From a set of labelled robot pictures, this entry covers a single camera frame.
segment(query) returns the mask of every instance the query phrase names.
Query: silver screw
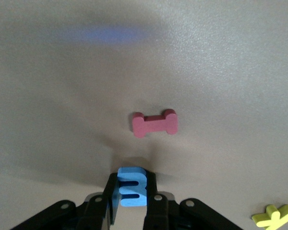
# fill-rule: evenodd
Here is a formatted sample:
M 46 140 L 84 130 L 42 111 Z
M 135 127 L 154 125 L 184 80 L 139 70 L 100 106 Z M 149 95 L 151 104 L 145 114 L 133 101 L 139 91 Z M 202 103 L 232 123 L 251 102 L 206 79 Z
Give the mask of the silver screw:
M 160 195 L 155 195 L 154 198 L 155 198 L 155 200 L 158 200 L 158 201 L 159 201 L 159 200 L 162 200 L 162 196 L 160 196 Z
M 97 198 L 95 199 L 95 202 L 100 202 L 100 201 L 102 201 L 102 198 L 101 198 L 101 197 L 97 197 Z
M 194 207 L 194 202 L 193 201 L 191 201 L 191 200 L 187 200 L 186 201 L 186 205 L 188 206 L 188 207 Z
M 64 204 L 61 206 L 61 209 L 67 209 L 69 207 L 69 204 Z

